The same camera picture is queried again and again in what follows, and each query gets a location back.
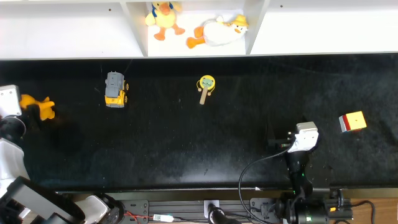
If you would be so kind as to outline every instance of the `toy truck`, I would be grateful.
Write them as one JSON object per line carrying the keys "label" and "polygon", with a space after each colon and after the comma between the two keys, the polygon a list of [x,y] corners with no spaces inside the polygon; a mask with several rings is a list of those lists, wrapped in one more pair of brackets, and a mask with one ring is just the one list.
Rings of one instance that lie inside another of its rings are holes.
{"label": "toy truck", "polygon": [[112,108],[123,108],[127,104],[129,84],[119,72],[109,72],[105,80],[105,103]]}

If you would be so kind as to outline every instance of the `black tabletop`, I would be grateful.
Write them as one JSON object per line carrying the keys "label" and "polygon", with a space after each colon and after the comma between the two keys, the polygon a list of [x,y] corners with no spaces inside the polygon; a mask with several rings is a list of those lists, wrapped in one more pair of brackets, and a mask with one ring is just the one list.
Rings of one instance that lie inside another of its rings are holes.
{"label": "black tabletop", "polygon": [[[125,108],[105,106],[110,71],[130,84]],[[202,75],[216,80],[204,105]],[[237,187],[248,163],[275,153],[267,124],[281,133],[303,120],[320,134],[313,177],[398,186],[396,54],[0,62],[8,84],[55,102],[55,118],[29,122],[21,143],[30,178],[53,189]],[[338,117],[355,111],[368,127],[341,133]],[[283,157],[246,175],[251,187],[290,185]]]}

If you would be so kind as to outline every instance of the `duck's orange beak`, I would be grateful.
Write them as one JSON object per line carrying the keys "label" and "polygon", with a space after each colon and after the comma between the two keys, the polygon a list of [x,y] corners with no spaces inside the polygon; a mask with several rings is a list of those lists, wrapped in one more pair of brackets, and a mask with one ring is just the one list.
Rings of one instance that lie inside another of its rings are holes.
{"label": "duck's orange beak", "polygon": [[160,5],[159,10],[165,16],[170,14],[170,6],[166,2]]}

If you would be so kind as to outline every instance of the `yellow toy drum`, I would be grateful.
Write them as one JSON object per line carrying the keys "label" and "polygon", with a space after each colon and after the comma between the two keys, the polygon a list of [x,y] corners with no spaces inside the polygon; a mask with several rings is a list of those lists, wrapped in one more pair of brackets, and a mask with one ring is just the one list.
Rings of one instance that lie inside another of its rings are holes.
{"label": "yellow toy drum", "polygon": [[197,88],[198,91],[202,92],[199,103],[201,105],[204,105],[206,100],[206,95],[210,96],[211,93],[216,88],[216,80],[210,75],[202,76],[197,81]]}

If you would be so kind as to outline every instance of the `white plush duck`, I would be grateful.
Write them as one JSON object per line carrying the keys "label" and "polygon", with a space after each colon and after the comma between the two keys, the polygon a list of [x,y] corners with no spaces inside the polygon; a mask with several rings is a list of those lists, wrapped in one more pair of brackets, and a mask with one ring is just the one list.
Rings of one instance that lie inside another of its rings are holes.
{"label": "white plush duck", "polygon": [[203,26],[195,28],[196,38],[189,37],[187,46],[192,49],[196,45],[204,43],[210,46],[229,44],[242,38],[248,30],[248,26],[249,24],[243,15],[236,16],[236,19],[231,23],[224,22],[224,19],[219,16],[216,20],[210,19]]}

